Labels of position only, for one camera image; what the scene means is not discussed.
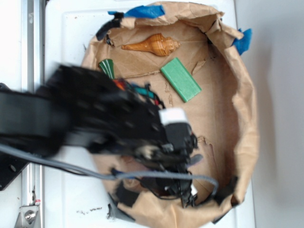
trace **dark green object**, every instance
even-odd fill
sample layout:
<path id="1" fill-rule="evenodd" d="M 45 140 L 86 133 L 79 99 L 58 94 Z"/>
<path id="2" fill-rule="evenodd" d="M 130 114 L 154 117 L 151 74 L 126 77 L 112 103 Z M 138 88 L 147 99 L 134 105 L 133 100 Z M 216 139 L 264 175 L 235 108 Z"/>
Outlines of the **dark green object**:
<path id="1" fill-rule="evenodd" d="M 100 68 L 102 68 L 104 73 L 109 76 L 110 79 L 115 79 L 113 60 L 105 59 L 105 60 L 101 61 L 98 65 Z"/>
<path id="2" fill-rule="evenodd" d="M 200 86 L 178 58 L 174 58 L 163 66 L 161 72 L 184 102 L 189 101 L 201 91 Z"/>

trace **blue tape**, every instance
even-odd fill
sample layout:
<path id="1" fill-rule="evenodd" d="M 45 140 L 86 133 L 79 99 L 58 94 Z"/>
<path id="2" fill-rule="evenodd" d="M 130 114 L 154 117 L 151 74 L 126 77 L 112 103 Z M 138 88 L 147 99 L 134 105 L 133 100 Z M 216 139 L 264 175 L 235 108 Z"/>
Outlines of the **blue tape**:
<path id="1" fill-rule="evenodd" d="M 244 37 L 242 39 L 235 39 L 232 43 L 232 45 L 236 46 L 237 51 L 240 55 L 242 55 L 245 51 L 249 50 L 252 30 L 247 29 L 245 32 L 243 32 L 243 34 Z"/>
<path id="2" fill-rule="evenodd" d="M 114 15 L 117 11 L 108 11 L 108 14 Z M 160 6 L 138 6 L 124 14 L 125 17 L 134 18 L 158 18 L 165 15 L 165 10 Z"/>

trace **green sponge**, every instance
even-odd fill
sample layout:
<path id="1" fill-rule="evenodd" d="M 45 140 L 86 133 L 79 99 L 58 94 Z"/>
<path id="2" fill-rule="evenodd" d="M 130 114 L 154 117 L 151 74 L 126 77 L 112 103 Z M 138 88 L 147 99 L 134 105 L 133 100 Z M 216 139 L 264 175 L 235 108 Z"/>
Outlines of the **green sponge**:
<path id="1" fill-rule="evenodd" d="M 200 86 L 178 58 L 174 58 L 163 66 L 161 72 L 184 102 L 189 101 L 201 91 Z"/>

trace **seashell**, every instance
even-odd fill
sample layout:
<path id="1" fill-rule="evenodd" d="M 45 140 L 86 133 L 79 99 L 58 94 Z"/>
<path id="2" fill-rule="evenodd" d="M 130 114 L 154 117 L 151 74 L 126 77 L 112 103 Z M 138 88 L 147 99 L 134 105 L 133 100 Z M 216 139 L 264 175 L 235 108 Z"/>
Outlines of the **seashell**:
<path id="1" fill-rule="evenodd" d="M 180 42 L 172 39 L 171 37 L 165 38 L 161 33 L 158 33 L 148 37 L 140 43 L 122 45 L 122 49 L 148 51 L 156 54 L 157 56 L 168 56 L 171 52 L 179 48 L 180 45 Z"/>

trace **wire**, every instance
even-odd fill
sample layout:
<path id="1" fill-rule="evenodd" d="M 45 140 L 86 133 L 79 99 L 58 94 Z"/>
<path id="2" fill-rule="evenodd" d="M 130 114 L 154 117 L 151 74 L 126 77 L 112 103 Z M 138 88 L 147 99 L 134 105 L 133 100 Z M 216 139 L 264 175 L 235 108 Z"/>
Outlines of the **wire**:
<path id="1" fill-rule="evenodd" d="M 68 163 L 55 161 L 55 160 L 49 160 L 45 158 L 38 157 L 36 155 L 33 155 L 31 153 L 27 153 L 21 150 L 18 150 L 16 148 L 0 144 L 0 152 L 27 160 L 32 163 L 45 165 L 48 167 L 64 170 L 73 174 L 77 175 L 85 175 L 85 176 L 91 176 L 103 180 L 115 180 L 115 179 L 134 179 L 136 177 L 152 177 L 152 178 L 164 178 L 164 179 L 178 179 L 178 180 L 193 180 L 193 179 L 201 179 L 210 182 L 214 185 L 213 192 L 211 196 L 214 196 L 217 193 L 219 183 L 207 176 L 202 175 L 189 175 L 185 173 L 176 173 L 176 172 L 160 172 L 160 171 L 135 171 L 135 172 L 118 172 L 116 175 L 107 175 L 107 174 L 100 174 L 91 170 L 87 170 L 85 168 L 71 165 Z"/>

